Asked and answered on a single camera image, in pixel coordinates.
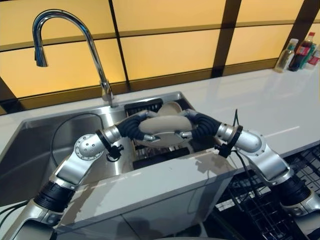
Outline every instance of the cable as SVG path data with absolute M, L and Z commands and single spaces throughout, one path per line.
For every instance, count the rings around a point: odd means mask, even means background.
M 248 180 L 249 180 L 250 186 L 251 186 L 251 188 L 252 188 L 252 191 L 254 192 L 254 195 L 255 195 L 257 198 L 259 198 L 258 192 L 257 192 L 257 190 L 256 190 L 255 187 L 254 187 L 254 182 L 252 181 L 252 176 L 250 175 L 250 173 L 249 173 L 249 171 L 248 171 L 248 168 L 247 168 L 247 166 L 246 166 L 246 164 L 245 164 L 244 159 L 241 157 L 241 155 L 238 153 L 237 150 L 232 150 L 231 152 L 234 152 L 234 153 L 238 156 L 238 158 L 240 159 L 240 161 L 241 161 L 241 163 L 242 163 L 242 165 L 243 165 L 244 171 L 245 171 L 245 173 L 246 173 L 246 175 L 247 175 L 247 177 L 248 177 Z
M 17 204 L 17 205 L 11 206 L 11 207 L 8 207 L 7 209 L 1 211 L 1 212 L 0 212 L 0 215 L 3 214 L 3 213 L 5 213 L 6 211 L 12 209 L 11 211 L 9 211 L 9 212 L 4 216 L 4 218 L 3 218 L 2 221 L 0 222 L 0 229 L 1 229 L 2 225 L 4 224 L 5 220 L 10 216 L 10 214 L 12 214 L 15 210 L 17 210 L 17 209 L 19 209 L 19 208 L 27 205 L 28 202 L 29 202 L 29 201 L 24 201 L 24 202 L 22 202 L 22 203 L 19 203 L 19 204 Z
M 83 116 L 83 115 L 94 115 L 94 116 L 98 117 L 98 118 L 100 119 L 100 123 L 101 123 L 102 129 L 105 128 L 105 127 L 104 127 L 104 122 L 103 122 L 101 116 L 99 116 L 98 114 L 95 114 L 95 113 L 91 113 L 91 112 L 86 112 L 86 113 L 77 114 L 77 115 L 75 115 L 75 116 L 72 116 L 72 117 L 64 120 L 62 123 L 60 123 L 60 125 L 55 129 L 55 131 L 54 131 L 54 133 L 53 133 L 53 135 L 52 135 L 51 144 L 50 144 L 50 155 L 51 155 L 52 161 L 53 161 L 53 163 L 54 163 L 54 165 L 55 165 L 56 167 L 58 167 L 58 163 L 57 163 L 57 160 L 55 159 L 53 148 L 54 148 L 55 137 L 56 137 L 56 134 L 57 134 L 58 130 L 59 130 L 66 122 L 70 121 L 71 119 L 75 119 L 75 118 L 77 118 L 77 117 Z
M 238 109 L 235 109 L 232 126 L 234 127 L 236 124 L 239 125 Z M 252 181 L 252 176 L 249 174 L 249 171 L 248 171 L 248 168 L 247 168 L 247 166 L 245 164 L 245 161 L 243 160 L 243 158 L 241 157 L 241 155 L 238 153 L 237 150 L 232 150 L 231 152 L 234 152 L 238 156 L 238 158 L 240 159 L 240 161 L 242 163 L 242 166 L 243 166 L 243 169 L 244 169 L 244 171 L 245 171 L 245 173 L 246 173 L 246 175 L 248 177 L 248 180 L 249 180 L 250 186 L 252 188 L 252 191 L 254 192 L 254 195 L 257 198 L 259 198 L 260 196 L 258 195 L 258 192 L 254 187 L 254 182 Z
M 10 209 L 20 208 L 20 207 L 22 207 L 22 206 L 24 206 L 24 205 L 27 205 L 28 202 L 29 202 L 29 200 L 23 201 L 23 202 L 21 202 L 21 203 L 18 203 L 18 204 L 16 204 L 16 205 L 13 205 L 13 206 L 10 206 L 10 207 L 6 208 L 5 210 L 0 211 L 0 215 L 3 214 L 3 213 L 5 213 L 5 212 L 7 212 L 7 211 L 9 211 Z
M 235 109 L 235 112 L 234 112 L 234 118 L 233 118 L 232 126 L 234 127 L 236 124 L 239 125 L 238 109 L 237 108 Z

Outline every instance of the yellow backlit panel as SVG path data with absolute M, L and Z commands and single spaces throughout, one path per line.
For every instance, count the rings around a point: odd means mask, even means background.
M 33 40 L 36 16 L 47 9 L 61 9 L 77 16 L 91 34 L 113 33 L 114 26 L 107 0 L 15 0 L 0 2 L 0 46 Z M 82 35 L 71 22 L 49 19 L 42 28 L 42 39 Z
M 320 20 L 320 10 L 318 11 L 318 14 L 315 16 L 315 20 Z
M 121 39 L 130 80 L 212 68 L 220 30 Z
M 320 44 L 320 23 L 312 24 L 309 29 L 309 32 L 315 32 L 315 35 L 313 37 L 313 43 L 317 45 Z
M 6 114 L 7 112 L 0 106 L 0 115 Z
M 116 39 L 96 40 L 106 77 L 123 82 L 125 74 Z M 0 52 L 0 76 L 18 98 L 99 85 L 100 78 L 86 42 L 44 47 L 48 67 L 38 67 L 34 48 Z
M 120 32 L 221 24 L 226 0 L 113 0 Z
M 236 27 L 226 65 L 277 58 L 293 25 Z
M 303 0 L 242 0 L 237 23 L 295 20 Z

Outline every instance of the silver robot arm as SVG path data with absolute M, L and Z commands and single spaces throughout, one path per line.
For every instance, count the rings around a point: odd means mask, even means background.
M 154 136 L 138 128 L 141 121 L 157 116 L 152 111 L 141 111 L 95 134 L 81 136 L 73 152 L 54 171 L 49 181 L 31 199 L 3 237 L 3 240 L 52 240 L 54 229 L 64 215 L 75 191 L 86 178 L 93 163 L 107 150 L 110 161 L 121 156 L 123 147 L 111 146 L 122 137 L 153 141 Z
M 238 149 L 238 152 L 248 159 L 251 169 L 279 197 L 287 213 L 303 216 L 320 210 L 320 197 L 268 146 L 262 134 L 243 130 L 240 125 L 231 126 L 219 122 L 190 109 L 183 111 L 181 115 L 197 125 L 192 131 L 180 132 L 182 138 L 215 136 L 227 142 L 222 145 L 225 148 L 219 146 L 225 158 L 230 154 L 232 147 Z

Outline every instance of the faucet spout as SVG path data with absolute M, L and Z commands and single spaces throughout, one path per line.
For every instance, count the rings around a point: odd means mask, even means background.
M 81 32 L 85 36 L 85 39 L 88 43 L 88 46 L 94 61 L 94 65 L 100 77 L 100 85 L 102 87 L 102 98 L 103 100 L 108 101 L 110 106 L 113 106 L 114 97 L 111 91 L 109 81 L 106 78 L 105 72 L 100 62 L 100 58 L 99 58 L 93 37 L 89 29 L 86 27 L 86 25 L 75 15 L 60 9 L 49 9 L 41 12 L 34 19 L 33 26 L 32 26 L 32 36 L 33 36 L 33 42 L 34 42 L 34 58 L 36 61 L 36 65 L 39 67 L 48 66 L 45 51 L 44 51 L 43 41 L 41 37 L 41 30 L 42 30 L 43 24 L 47 20 L 52 18 L 66 19 L 74 23 L 81 30 Z

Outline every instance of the white cabinet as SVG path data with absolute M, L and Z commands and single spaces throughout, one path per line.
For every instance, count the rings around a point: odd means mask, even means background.
M 152 203 L 122 216 L 141 240 L 152 240 L 180 232 L 204 221 L 231 178 Z
M 71 232 L 58 234 L 57 240 L 139 240 L 121 215 L 95 222 Z

